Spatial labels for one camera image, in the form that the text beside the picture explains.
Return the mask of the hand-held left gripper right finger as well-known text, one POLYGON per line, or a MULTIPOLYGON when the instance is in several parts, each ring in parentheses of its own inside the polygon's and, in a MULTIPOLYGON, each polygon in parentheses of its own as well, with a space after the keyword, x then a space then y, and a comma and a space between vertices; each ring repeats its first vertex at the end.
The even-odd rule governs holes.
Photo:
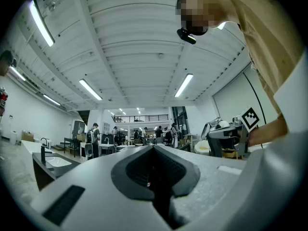
POLYGON ((181 165, 193 165, 200 177, 190 193, 170 200, 172 218, 181 230, 225 230, 244 199, 235 188, 246 161, 189 153, 156 145, 181 165))

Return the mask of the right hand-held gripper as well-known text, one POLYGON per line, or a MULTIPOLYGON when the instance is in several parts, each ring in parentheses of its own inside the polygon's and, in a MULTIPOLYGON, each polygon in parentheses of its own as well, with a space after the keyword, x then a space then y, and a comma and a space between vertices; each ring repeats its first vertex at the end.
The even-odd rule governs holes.
POLYGON ((252 107, 247 107, 238 116, 232 118, 232 124, 237 128, 239 141, 234 145, 237 156, 245 156, 248 151, 249 133, 258 126, 259 117, 252 107))

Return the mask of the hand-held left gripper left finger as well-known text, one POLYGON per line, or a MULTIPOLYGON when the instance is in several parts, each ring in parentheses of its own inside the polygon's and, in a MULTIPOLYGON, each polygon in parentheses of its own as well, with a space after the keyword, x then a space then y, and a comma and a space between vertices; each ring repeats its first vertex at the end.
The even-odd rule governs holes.
POLYGON ((70 186, 76 185, 85 190, 60 224, 64 231, 171 231, 151 202, 128 199, 112 182, 113 166, 143 149, 129 148, 79 164, 45 187, 31 207, 43 214, 70 186))

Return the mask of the person's right forearm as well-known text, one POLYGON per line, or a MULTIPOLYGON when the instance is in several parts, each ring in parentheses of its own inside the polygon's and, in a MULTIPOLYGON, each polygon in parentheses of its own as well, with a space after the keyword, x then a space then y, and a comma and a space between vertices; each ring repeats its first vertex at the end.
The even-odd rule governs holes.
POLYGON ((253 129, 249 133, 248 145, 255 146, 272 142, 277 138, 283 137, 288 133, 288 127, 283 115, 280 115, 276 120, 253 129))

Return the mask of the round white and yellow cushion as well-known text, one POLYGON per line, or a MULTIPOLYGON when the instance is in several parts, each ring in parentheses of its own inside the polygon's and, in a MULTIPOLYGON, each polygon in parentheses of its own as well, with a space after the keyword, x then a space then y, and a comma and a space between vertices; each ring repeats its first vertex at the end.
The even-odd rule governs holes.
POLYGON ((194 152, 196 154, 201 154, 201 155, 207 155, 210 156, 211 150, 210 146, 207 140, 202 140, 199 141, 195 146, 194 146, 194 152))

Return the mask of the low wooden stool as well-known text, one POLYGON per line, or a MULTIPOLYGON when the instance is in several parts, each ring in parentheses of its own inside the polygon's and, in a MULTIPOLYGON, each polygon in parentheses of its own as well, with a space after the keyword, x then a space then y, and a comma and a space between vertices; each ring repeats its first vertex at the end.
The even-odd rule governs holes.
POLYGON ((222 157, 238 160, 238 153, 235 150, 223 150, 222 157))

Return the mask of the white sink basin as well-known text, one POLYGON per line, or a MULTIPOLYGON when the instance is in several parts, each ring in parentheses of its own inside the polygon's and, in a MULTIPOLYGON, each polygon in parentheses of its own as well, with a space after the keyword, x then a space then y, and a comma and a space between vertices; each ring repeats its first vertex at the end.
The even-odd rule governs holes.
POLYGON ((66 161, 60 157, 47 157, 45 161, 53 167, 65 167, 72 164, 71 162, 66 161))

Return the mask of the black metal table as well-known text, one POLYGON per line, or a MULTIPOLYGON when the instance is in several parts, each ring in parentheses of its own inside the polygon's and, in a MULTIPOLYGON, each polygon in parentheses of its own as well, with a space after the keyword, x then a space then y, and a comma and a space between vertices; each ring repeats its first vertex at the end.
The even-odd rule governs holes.
POLYGON ((80 141, 78 139, 70 139, 70 138, 64 138, 64 153, 66 152, 66 149, 72 153, 74 157, 77 155, 77 152, 80 152, 80 141))

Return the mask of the long ceiling light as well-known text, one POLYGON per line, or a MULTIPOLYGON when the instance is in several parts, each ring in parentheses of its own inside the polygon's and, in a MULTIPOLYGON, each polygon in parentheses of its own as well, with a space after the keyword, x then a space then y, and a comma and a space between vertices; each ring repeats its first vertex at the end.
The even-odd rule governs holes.
POLYGON ((14 73, 22 81, 26 81, 26 79, 14 67, 10 66, 10 71, 14 73))
POLYGON ((94 89, 85 81, 85 79, 79 80, 79 83, 97 100, 101 101, 102 97, 94 91, 94 89))
POLYGON ((30 13, 32 15, 32 18, 33 18, 37 28, 39 29, 41 35, 45 39, 47 45, 49 47, 51 47, 55 43, 55 40, 52 37, 48 27, 46 26, 44 18, 43 18, 42 14, 39 10, 37 0, 31 0, 28 7, 29 7, 30 13))
POLYGON ((188 86, 188 84, 190 83, 192 78, 193 78, 193 74, 187 74, 187 76, 185 77, 184 81, 182 82, 180 88, 176 92, 176 94, 174 96, 175 98, 178 98, 183 93, 183 91, 186 89, 186 87, 188 86))
POLYGON ((49 96, 47 96, 47 95, 43 94, 43 97, 44 97, 45 99, 49 100, 50 102, 54 103, 55 105, 57 105, 57 106, 61 106, 61 104, 60 104, 60 103, 58 103, 57 101, 53 100, 53 99, 52 99, 52 98, 50 98, 49 96))

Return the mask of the tall grey cabinet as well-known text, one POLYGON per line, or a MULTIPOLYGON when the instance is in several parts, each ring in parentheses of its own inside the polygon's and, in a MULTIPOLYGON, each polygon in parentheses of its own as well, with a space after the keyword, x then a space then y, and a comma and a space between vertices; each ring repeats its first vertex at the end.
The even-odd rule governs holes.
POLYGON ((85 123, 82 121, 74 121, 72 135, 82 135, 85 131, 85 123))

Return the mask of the tan shirt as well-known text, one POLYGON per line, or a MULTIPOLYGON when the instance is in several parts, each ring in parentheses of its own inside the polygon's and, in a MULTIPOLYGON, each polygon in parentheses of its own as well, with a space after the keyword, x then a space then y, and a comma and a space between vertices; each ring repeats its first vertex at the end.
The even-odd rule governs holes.
POLYGON ((283 120, 273 96, 297 65, 304 42, 277 0, 231 1, 262 88, 283 120))

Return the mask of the black balcony railing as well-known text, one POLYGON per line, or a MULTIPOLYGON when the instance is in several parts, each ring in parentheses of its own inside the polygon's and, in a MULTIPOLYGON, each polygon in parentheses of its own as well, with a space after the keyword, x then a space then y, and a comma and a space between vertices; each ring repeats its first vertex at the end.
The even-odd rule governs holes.
POLYGON ((118 116, 115 115, 112 117, 113 121, 116 123, 133 123, 133 122, 154 122, 154 121, 168 121, 169 115, 125 115, 125 116, 118 116))

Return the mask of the brown cardboard box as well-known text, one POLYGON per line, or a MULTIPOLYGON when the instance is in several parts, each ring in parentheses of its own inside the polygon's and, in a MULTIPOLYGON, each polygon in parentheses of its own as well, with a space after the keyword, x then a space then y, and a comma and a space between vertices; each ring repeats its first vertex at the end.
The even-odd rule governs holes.
POLYGON ((29 141, 29 142, 34 142, 34 134, 28 131, 22 131, 22 136, 21 136, 22 141, 29 141))

